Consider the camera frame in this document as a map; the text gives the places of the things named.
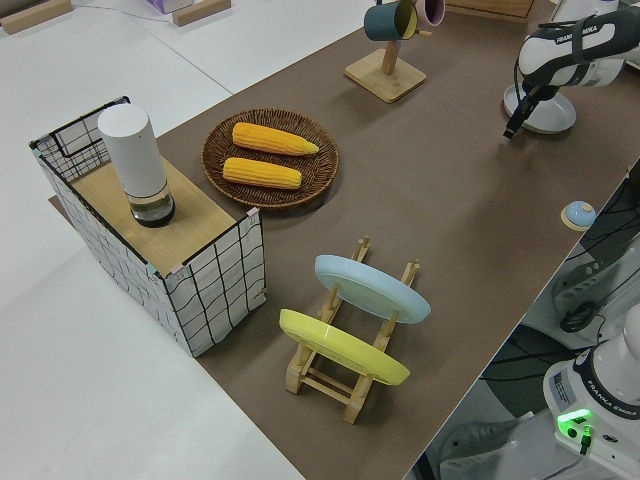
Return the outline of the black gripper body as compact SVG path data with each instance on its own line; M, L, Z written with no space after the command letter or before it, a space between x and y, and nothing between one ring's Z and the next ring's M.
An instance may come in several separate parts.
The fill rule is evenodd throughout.
M522 83L516 88L517 111L521 115L530 115L540 102L540 87Z

